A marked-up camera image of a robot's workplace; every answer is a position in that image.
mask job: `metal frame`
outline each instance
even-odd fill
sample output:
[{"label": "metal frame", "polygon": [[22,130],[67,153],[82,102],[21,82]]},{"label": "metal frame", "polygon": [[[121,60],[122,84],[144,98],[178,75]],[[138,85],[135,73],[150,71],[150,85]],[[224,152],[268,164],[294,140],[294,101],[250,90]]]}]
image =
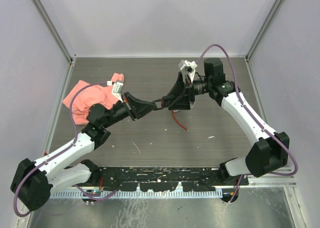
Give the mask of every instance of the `metal frame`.
[{"label": "metal frame", "polygon": [[60,113],[61,106],[62,106],[62,100],[64,99],[64,97],[66,95],[67,88],[68,88],[68,85],[69,85],[69,82],[70,82],[70,79],[71,79],[71,74],[72,74],[72,71],[74,70],[74,67],[75,67],[75,63],[76,63],[76,58],[73,58],[72,62],[68,66],[67,72],[65,73],[63,84],[62,84],[62,87],[61,87],[61,90],[60,90],[60,96],[58,98],[58,101],[57,101],[57,103],[55,105],[55,108],[54,108],[54,111],[53,111],[54,115],[51,118],[49,131],[48,131],[48,134],[47,134],[47,137],[46,137],[46,142],[45,142],[44,150],[43,150],[42,154],[48,154],[49,153],[51,142],[52,142],[52,139],[54,137],[56,125],[57,125],[57,122],[58,122],[59,113]]},{"label": "metal frame", "polygon": [[35,5],[36,9],[38,10],[43,22],[48,27],[50,33],[52,34],[53,38],[57,42],[57,45],[62,50],[65,58],[71,63],[73,61],[73,55],[68,52],[67,47],[65,46],[61,36],[59,35],[55,25],[53,24],[52,20],[50,19],[45,7],[43,6],[40,0],[32,0],[33,4]]},{"label": "metal frame", "polygon": [[268,27],[270,26],[271,22],[273,21],[274,17],[276,16],[280,6],[282,5],[282,3],[284,2],[284,0],[275,0],[268,15],[266,16],[266,19],[263,22],[263,25],[261,26],[257,36],[254,39],[254,42],[248,52],[248,55],[245,57],[248,61],[250,61],[253,53],[255,52],[258,44],[260,43],[262,37],[264,36],[266,30],[268,29]]}]

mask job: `white bracket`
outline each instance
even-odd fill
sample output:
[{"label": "white bracket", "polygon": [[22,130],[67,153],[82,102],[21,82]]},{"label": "white bracket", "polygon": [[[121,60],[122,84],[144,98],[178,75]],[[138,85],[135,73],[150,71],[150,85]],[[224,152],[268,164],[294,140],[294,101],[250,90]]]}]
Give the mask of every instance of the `white bracket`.
[{"label": "white bracket", "polygon": [[196,74],[196,68],[198,65],[195,61],[187,61],[187,60],[181,60],[179,63],[179,69],[182,72],[183,78],[185,75],[188,75],[190,77],[191,83],[194,82],[195,74]]}]

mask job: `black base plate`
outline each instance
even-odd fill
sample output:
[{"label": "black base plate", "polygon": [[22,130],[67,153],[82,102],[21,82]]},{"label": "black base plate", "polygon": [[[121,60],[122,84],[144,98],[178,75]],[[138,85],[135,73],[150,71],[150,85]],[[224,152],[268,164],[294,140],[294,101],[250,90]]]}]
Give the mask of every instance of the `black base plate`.
[{"label": "black base plate", "polygon": [[[134,192],[139,184],[140,190],[147,192],[174,191],[181,182],[184,192],[215,191],[215,186],[234,186],[236,178],[222,182],[218,170],[209,167],[99,167],[103,178],[103,189]],[[248,185],[248,178],[241,180],[241,185]],[[92,186],[82,183],[79,186]]]}]

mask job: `gray metal surface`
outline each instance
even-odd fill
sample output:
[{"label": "gray metal surface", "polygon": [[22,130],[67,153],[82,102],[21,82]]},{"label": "gray metal surface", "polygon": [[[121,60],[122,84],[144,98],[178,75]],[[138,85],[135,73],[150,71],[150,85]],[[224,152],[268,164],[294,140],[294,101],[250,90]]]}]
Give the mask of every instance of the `gray metal surface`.
[{"label": "gray metal surface", "polygon": [[[79,80],[99,83],[109,80],[117,72],[124,74],[123,91],[129,91],[142,100],[156,100],[165,96],[174,85],[180,60],[181,58],[77,58],[67,92]],[[241,91],[257,111],[245,60],[232,60]],[[230,66],[226,59],[222,61],[226,77],[231,80]],[[203,63],[198,71],[204,73]],[[221,162],[245,156],[251,148],[238,124],[207,94],[197,96],[195,107],[177,112],[176,117],[190,132],[178,126],[168,110],[153,111],[135,122],[126,118],[108,129],[111,136],[104,145],[75,163],[90,159],[100,166],[218,167]],[[50,150],[59,148],[73,137],[69,111],[63,105]]]},{"label": "gray metal surface", "polygon": [[109,199],[94,205],[55,199],[34,212],[28,227],[294,228],[288,207],[283,188],[241,189],[232,205],[210,198]]}]

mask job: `white speck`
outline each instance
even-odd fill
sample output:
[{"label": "white speck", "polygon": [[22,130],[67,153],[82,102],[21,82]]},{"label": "white speck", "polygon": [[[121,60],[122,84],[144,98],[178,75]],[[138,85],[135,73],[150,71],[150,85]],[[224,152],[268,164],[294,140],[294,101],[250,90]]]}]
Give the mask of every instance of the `white speck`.
[{"label": "white speck", "polygon": [[131,142],[132,142],[132,144],[134,144],[134,146],[137,148],[137,150],[139,151],[139,153],[140,153],[140,155],[141,155],[141,152],[140,152],[138,146],[137,146],[133,141],[131,141]]}]

